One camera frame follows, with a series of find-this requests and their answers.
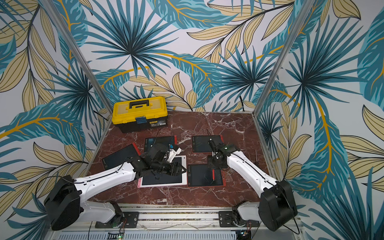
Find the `red stylus angled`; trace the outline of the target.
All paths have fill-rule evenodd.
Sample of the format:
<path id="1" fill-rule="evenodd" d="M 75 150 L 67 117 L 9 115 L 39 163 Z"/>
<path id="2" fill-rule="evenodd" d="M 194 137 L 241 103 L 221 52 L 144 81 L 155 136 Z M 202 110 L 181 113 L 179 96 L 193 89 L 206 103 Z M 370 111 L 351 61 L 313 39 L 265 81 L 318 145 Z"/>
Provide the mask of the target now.
<path id="1" fill-rule="evenodd" d="M 212 173 L 212 180 L 215 181 L 215 179 L 216 179 L 216 177 L 215 177 L 215 170 L 212 169 L 212 172 L 211 172 L 211 173 Z"/>

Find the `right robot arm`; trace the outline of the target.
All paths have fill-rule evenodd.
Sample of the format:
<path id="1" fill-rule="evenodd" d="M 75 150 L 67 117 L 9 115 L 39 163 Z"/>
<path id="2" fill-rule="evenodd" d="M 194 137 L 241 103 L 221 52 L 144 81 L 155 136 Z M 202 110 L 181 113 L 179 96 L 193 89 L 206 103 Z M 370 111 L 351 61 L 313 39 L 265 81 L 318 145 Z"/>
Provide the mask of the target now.
<path id="1" fill-rule="evenodd" d="M 252 222 L 263 223 L 275 232 L 298 214 L 290 184 L 269 176 L 250 161 L 235 145 L 209 140 L 212 155 L 207 157 L 212 169 L 231 168 L 243 177 L 259 196 L 259 202 L 243 202 L 232 207 L 231 224 L 244 226 Z"/>

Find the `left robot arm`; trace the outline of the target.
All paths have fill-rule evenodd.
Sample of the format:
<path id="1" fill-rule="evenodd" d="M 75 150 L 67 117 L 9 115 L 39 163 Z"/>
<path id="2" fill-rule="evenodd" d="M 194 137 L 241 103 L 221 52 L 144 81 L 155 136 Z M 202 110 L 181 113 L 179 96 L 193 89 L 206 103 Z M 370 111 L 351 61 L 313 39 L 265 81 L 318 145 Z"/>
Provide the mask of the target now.
<path id="1" fill-rule="evenodd" d="M 186 168 L 174 162 L 181 151 L 177 145 L 154 144 L 149 152 L 127 157 L 119 166 L 101 173 L 76 179 L 70 175 L 62 177 L 44 201 L 51 230 L 59 231 L 73 223 L 87 221 L 122 228 L 127 217 L 116 202 L 96 203 L 89 199 L 149 174 L 182 175 Z"/>

